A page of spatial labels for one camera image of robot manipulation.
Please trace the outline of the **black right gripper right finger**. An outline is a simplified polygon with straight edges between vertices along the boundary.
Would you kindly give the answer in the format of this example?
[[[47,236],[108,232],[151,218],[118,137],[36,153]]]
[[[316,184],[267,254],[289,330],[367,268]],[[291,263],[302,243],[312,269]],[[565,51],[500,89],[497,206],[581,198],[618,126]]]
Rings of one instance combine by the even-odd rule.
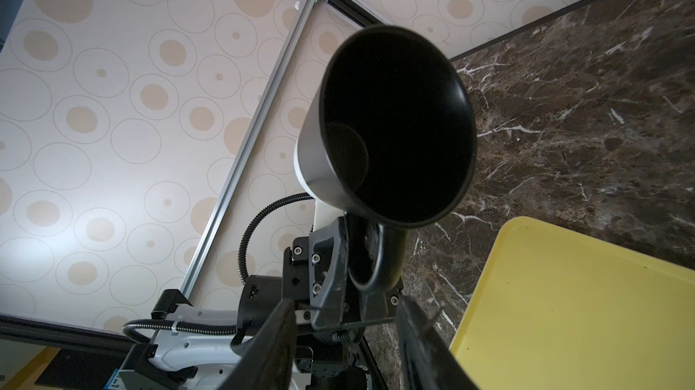
[[[396,307],[396,326],[406,389],[477,389],[436,330],[439,314],[428,316],[403,296]]]

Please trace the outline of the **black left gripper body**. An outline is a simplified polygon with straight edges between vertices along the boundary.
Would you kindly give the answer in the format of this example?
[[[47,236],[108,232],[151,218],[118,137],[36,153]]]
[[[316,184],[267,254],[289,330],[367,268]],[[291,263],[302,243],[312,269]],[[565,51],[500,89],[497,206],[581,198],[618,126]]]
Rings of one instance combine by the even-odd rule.
[[[400,303],[405,232],[353,215],[338,217],[284,252],[282,274],[249,274],[239,250],[244,290],[237,310],[235,352],[242,356],[282,301],[295,307],[295,354],[281,363],[311,377],[310,389],[384,389],[387,383],[365,340],[366,328],[392,323]]]

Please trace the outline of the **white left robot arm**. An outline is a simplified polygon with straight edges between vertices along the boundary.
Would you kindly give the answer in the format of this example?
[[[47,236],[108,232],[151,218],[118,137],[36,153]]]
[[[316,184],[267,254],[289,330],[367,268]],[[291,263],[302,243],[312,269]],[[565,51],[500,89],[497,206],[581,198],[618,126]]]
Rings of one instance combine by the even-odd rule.
[[[133,345],[111,389],[382,389],[365,340],[391,323],[403,288],[407,232],[316,206],[318,222],[284,249],[278,276],[254,275],[248,248],[277,200],[249,223],[238,250],[236,310],[204,310],[164,291],[149,319],[127,322]]]

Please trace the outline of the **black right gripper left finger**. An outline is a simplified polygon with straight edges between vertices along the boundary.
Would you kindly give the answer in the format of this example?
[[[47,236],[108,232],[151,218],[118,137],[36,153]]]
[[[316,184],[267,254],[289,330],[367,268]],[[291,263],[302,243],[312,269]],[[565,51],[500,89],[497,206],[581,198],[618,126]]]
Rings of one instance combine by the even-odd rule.
[[[297,337],[294,302],[282,300],[219,389],[289,389]]]

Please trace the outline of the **black-green mug white base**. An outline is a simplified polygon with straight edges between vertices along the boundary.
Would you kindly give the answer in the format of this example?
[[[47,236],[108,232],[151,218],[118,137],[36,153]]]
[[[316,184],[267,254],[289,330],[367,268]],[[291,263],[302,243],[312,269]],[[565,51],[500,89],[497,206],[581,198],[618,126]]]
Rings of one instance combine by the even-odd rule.
[[[456,209],[476,151],[472,103],[429,40],[377,25],[338,48],[302,125],[296,171],[316,200],[376,227],[375,248],[350,245],[358,290],[396,286],[407,233]]]

